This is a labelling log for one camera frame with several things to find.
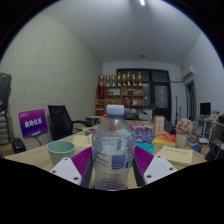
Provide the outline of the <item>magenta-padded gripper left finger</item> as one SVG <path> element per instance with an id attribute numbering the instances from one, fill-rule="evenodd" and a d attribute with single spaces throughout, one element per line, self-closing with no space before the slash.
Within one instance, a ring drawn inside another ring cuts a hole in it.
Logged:
<path id="1" fill-rule="evenodd" d="M 84 188 L 88 188 L 92 175 L 92 148 L 88 147 L 72 158 L 64 157 L 50 173 Z"/>

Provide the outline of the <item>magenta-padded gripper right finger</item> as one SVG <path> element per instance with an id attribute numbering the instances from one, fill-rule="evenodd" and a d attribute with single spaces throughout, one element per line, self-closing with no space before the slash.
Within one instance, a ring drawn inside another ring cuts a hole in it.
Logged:
<path id="1" fill-rule="evenodd" d="M 135 148 L 133 170 L 138 187 L 177 172 L 177 169 L 163 156 L 153 156 L 140 147 Z"/>

